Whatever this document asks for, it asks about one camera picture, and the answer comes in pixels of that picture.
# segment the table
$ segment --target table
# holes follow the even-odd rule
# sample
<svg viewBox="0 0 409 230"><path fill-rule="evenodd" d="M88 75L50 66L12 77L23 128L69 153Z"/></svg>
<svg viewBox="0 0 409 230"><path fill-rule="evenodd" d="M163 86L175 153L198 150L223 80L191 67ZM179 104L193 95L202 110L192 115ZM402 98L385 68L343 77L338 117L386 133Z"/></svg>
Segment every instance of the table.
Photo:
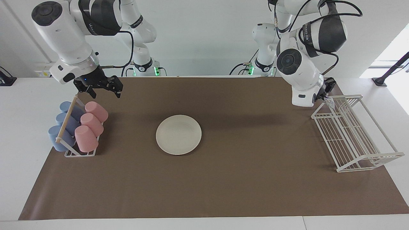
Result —
<svg viewBox="0 0 409 230"><path fill-rule="evenodd" d="M409 116L387 88L373 86L369 79L338 79L344 94L362 94L374 117L400 151L409 153ZM58 105L70 100L76 90L73 85L60 85L53 79L20 78L10 88L0 88L0 130L7 133L0 149L0 229L88 228L112 229L404 229L409 215L386 216L320 216L263 218L193 218L193 219L91 219L16 221L48 155L51 143L45 133L54 125ZM19 137L27 136L22 144ZM32 154L22 153L32 149ZM409 201L409 158L403 157L386 165L396 186Z"/></svg>

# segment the wall outlet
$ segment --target wall outlet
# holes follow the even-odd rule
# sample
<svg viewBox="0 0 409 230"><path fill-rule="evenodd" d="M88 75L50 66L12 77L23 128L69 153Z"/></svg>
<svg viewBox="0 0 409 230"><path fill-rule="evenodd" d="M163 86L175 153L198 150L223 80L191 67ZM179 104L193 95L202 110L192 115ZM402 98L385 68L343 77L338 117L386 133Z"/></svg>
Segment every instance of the wall outlet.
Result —
<svg viewBox="0 0 409 230"><path fill-rule="evenodd" d="M54 63L38 63L34 72L38 77L52 77L50 73L50 68Z"/></svg>

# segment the dish rack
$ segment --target dish rack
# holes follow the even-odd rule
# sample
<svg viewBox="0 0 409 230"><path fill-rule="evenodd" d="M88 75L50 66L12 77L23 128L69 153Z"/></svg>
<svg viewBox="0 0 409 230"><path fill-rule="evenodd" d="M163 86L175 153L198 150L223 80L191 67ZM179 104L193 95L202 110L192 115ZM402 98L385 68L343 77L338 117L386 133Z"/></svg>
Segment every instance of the dish rack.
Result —
<svg viewBox="0 0 409 230"><path fill-rule="evenodd" d="M69 107L68 111L67 111L67 115L65 116L64 122L61 125L61 129L60 132L58 133L58 136L55 138L55 142L56 143L61 143L63 146L65 146L68 150L65 151L64 156L65 157L90 157L90 156L95 156L95 152L97 151L97 149L95 149L92 152L87 152L87 153L83 153L79 150L76 150L75 148L71 147L67 142L65 142L63 140L63 133L65 128L67 127L67 123L68 123L68 118L71 116L72 110L74 109L74 106L78 105L83 111L85 111L85 105L84 103L82 103L82 101L76 96L74 96L72 102L71 102L71 106Z"/></svg>
<svg viewBox="0 0 409 230"><path fill-rule="evenodd" d="M362 95L331 96L335 108L321 104L311 116L337 166L337 172L372 170L405 154L399 152L362 102ZM381 153L352 109L360 103L383 137L392 153Z"/></svg>

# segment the brown mat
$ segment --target brown mat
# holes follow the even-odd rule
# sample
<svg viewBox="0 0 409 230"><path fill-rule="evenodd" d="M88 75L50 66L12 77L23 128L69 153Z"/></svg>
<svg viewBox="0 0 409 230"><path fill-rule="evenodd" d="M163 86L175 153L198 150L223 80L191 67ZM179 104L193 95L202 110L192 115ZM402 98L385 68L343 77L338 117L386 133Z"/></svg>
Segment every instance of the brown mat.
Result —
<svg viewBox="0 0 409 230"><path fill-rule="evenodd" d="M20 220L409 213L384 167L335 171L314 108L291 105L281 78L121 80L121 99L97 91L110 112L97 156L51 150ZM203 130L183 156L155 140L176 114Z"/></svg>

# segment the green indicator light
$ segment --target green indicator light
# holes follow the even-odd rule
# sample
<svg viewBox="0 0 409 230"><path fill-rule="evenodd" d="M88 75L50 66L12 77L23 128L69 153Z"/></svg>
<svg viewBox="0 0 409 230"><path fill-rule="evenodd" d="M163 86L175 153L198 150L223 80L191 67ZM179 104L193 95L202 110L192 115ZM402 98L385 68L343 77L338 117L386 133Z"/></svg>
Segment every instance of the green indicator light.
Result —
<svg viewBox="0 0 409 230"><path fill-rule="evenodd" d="M252 66L252 68L249 71L249 75L253 75L253 72L254 72L254 67Z"/></svg>
<svg viewBox="0 0 409 230"><path fill-rule="evenodd" d="M159 76L159 75L160 75L160 72L159 72L158 68L154 67L154 69L155 69L155 74L156 74L156 76Z"/></svg>

